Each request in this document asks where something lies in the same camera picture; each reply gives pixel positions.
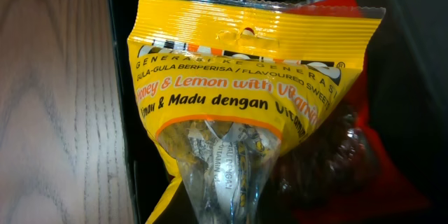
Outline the yellow candy bag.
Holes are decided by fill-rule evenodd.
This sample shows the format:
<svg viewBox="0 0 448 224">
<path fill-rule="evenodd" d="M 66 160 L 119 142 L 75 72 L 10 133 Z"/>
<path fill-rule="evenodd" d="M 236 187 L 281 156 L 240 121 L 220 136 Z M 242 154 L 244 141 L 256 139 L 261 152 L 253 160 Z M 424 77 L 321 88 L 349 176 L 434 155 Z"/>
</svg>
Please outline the yellow candy bag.
<svg viewBox="0 0 448 224">
<path fill-rule="evenodd" d="M 272 168 L 363 70 L 384 8 L 139 0 L 127 39 L 139 117 L 200 223 L 252 223 Z"/>
</svg>

